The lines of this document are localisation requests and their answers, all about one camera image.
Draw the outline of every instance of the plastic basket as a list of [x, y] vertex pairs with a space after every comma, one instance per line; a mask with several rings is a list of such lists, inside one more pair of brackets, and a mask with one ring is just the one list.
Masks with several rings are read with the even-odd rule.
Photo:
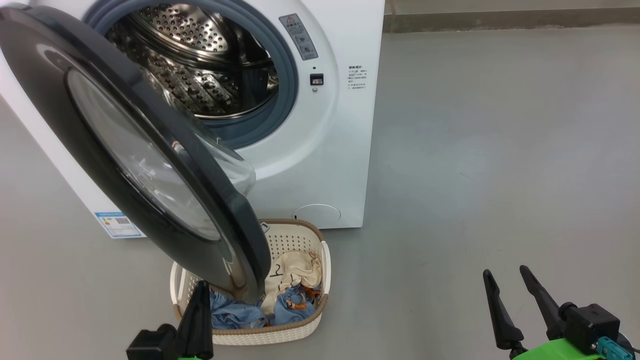
[[[315, 313], [302, 322], [261, 329], [213, 330], [213, 343], [219, 345], [263, 345], [306, 338], [317, 328], [329, 299], [331, 288], [331, 256], [323, 236], [315, 226], [301, 220], [263, 220], [269, 224], [265, 233], [271, 250], [271, 260], [289, 251], [316, 252], [322, 262], [323, 294]], [[178, 320], [200, 279], [173, 263], [171, 269], [171, 300]]]

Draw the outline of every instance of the warning label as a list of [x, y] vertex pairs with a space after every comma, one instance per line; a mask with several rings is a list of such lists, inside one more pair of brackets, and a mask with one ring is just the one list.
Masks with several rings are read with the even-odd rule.
[[123, 213], [95, 213], [112, 238], [144, 238], [145, 235]]
[[367, 88], [367, 70], [362, 65], [351, 65], [347, 72], [347, 89], [356, 90]]
[[307, 29], [302, 24], [302, 21], [300, 21], [298, 15], [293, 13], [291, 15], [281, 16], [279, 19], [289, 33], [291, 40], [296, 43], [302, 60], [317, 58], [318, 53], [316, 52], [316, 47], [313, 41], [311, 41], [309, 33], [307, 33]]

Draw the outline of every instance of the blue and white sticker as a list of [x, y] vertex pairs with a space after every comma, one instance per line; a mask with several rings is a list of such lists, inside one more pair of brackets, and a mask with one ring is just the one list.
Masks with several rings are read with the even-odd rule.
[[95, 213], [95, 216], [114, 239], [145, 237], [123, 213]]

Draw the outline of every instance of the clothes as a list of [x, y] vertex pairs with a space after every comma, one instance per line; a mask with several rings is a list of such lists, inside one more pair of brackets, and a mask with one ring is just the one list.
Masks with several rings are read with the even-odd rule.
[[267, 323], [258, 306], [243, 304], [216, 291], [210, 292], [209, 302], [214, 329], [254, 329]]
[[322, 266], [315, 252], [286, 252], [271, 264], [264, 280], [265, 297], [260, 308], [266, 315], [273, 315], [278, 296], [288, 288], [302, 284], [313, 289], [321, 281]]
[[300, 322], [316, 311], [313, 300], [315, 296], [307, 297], [314, 290], [301, 285], [287, 288], [278, 296], [273, 316], [269, 318], [271, 325], [283, 325], [286, 323]]

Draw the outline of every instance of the teal connector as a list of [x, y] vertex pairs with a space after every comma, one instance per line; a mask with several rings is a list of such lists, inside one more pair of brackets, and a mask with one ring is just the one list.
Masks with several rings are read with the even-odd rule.
[[625, 348], [618, 345], [617, 342], [602, 336], [596, 344], [598, 354], [604, 356], [606, 360], [631, 360], [633, 355], [626, 351]]

